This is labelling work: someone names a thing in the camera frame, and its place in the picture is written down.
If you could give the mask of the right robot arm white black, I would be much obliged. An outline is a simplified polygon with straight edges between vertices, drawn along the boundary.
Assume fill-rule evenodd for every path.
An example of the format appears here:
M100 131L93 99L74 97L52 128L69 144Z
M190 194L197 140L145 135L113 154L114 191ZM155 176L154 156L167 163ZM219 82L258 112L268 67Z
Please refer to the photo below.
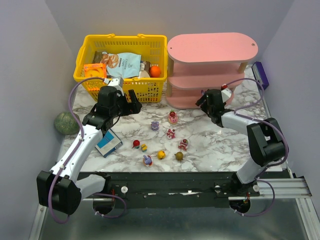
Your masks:
M256 119L225 108L232 91L208 89L195 103L221 128L242 133L248 138L250 158L233 174L230 186L240 190L252 184L267 168L281 165L289 147L275 118Z

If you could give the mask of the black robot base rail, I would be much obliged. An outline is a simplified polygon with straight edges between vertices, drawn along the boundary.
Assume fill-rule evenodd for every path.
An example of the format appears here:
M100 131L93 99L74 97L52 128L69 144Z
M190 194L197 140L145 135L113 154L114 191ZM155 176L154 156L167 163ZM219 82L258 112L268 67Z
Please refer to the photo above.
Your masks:
M99 172L106 177L103 194L93 197L99 209L228 208L229 199L258 197L253 181L241 185L234 172Z

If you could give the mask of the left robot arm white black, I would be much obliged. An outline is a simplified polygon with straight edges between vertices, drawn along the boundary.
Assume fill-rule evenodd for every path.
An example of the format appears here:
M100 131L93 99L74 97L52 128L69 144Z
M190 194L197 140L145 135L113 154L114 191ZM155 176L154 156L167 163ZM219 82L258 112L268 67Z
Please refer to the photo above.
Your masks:
M91 151L113 127L114 119L141 111L142 104L134 90L130 89L128 93L130 102L119 87L100 88L98 101L84 117L70 149L50 171L38 174L36 184L40 205L70 216L81 200L104 190L109 175L93 173L81 180L78 176Z

